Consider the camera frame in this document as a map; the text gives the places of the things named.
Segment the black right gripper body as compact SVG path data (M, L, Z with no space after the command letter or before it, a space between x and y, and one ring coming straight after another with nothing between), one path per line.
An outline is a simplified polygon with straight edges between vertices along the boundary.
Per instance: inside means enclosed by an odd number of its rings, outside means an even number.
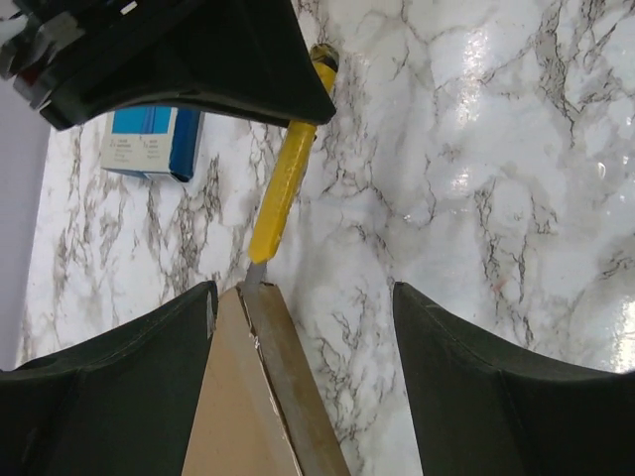
M114 25L137 1L3 1L1 78L32 107L51 95L36 82L55 57L74 42Z

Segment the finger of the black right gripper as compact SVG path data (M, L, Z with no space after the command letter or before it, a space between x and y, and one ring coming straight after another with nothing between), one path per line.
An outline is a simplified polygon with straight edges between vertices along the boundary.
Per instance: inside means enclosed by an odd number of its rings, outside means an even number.
M321 84L289 1L94 1L83 35L39 77L56 129L139 105L189 107L285 127L327 123Z

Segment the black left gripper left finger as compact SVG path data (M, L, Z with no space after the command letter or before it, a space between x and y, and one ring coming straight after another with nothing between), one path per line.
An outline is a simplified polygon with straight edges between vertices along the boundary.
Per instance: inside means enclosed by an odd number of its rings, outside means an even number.
M217 309L215 282L203 282L2 372L2 474L181 474Z

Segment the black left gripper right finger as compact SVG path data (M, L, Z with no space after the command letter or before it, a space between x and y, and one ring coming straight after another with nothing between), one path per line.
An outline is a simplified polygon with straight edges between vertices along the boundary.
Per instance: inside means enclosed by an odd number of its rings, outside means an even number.
M393 319L427 475L630 475L634 376L514 345L411 285Z

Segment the yellow utility knife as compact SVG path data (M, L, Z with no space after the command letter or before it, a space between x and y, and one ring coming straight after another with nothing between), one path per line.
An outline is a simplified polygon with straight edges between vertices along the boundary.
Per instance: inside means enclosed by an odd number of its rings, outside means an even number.
M287 128L247 250L250 260L247 285L263 281L267 264L279 249L294 197L307 170L317 128L300 121L292 121Z

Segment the brown cardboard express box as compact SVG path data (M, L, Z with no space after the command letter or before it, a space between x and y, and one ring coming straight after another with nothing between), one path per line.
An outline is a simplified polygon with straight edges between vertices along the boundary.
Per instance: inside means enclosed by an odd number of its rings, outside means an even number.
M183 472L349 474L278 287L221 295Z

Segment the blue razor box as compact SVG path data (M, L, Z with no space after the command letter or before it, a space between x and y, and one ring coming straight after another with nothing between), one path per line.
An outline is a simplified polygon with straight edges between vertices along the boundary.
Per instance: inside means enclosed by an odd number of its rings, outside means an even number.
M140 106L110 112L100 151L101 168L141 179L193 176L202 114L196 110Z

